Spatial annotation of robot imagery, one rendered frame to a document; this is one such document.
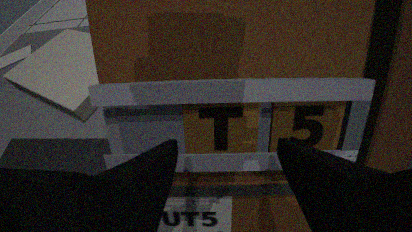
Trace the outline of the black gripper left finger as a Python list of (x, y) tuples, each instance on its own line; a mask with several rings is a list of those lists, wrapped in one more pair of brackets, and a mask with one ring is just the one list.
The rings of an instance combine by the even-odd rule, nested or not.
[(177, 158), (170, 139), (95, 176), (0, 168), (0, 220), (74, 232), (157, 232)]

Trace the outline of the tan square tile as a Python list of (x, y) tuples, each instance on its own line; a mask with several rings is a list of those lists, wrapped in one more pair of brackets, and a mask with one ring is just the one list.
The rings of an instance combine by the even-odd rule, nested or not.
[(268, 152), (280, 138), (320, 150), (337, 150), (346, 101), (272, 102)]

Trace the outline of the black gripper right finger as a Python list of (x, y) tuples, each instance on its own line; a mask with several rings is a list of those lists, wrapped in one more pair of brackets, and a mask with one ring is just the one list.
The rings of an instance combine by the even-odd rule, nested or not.
[(276, 153), (312, 232), (412, 232), (412, 169), (382, 172), (287, 137)]

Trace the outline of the white paper ticket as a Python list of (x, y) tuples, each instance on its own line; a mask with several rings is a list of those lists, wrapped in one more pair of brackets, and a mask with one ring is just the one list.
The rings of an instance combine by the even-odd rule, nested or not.
[(157, 232), (231, 232), (232, 196), (168, 197)]

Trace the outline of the brown square tile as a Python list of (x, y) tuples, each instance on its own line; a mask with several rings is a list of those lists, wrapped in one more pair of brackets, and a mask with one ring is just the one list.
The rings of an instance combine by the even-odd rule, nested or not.
[(182, 104), (186, 154), (256, 153), (259, 102)]

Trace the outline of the grey flat square slab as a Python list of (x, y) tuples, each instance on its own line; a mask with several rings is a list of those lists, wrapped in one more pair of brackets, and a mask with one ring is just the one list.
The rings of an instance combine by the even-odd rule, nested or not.
[(3, 78), (83, 122), (96, 109), (88, 86), (99, 84), (91, 34), (65, 29)]

